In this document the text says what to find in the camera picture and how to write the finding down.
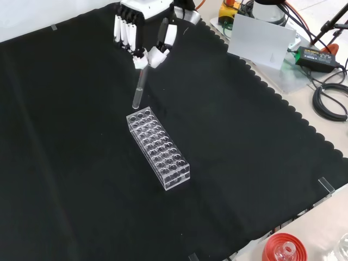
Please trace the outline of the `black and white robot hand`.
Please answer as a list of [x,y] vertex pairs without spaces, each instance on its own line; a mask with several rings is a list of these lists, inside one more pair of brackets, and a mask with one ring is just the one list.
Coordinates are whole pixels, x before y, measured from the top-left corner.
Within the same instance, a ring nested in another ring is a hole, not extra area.
[[[136,69],[158,67],[170,53],[177,35],[174,1],[119,1],[115,4],[114,42],[133,57]],[[147,22],[162,19],[157,42],[149,51],[144,44]]]

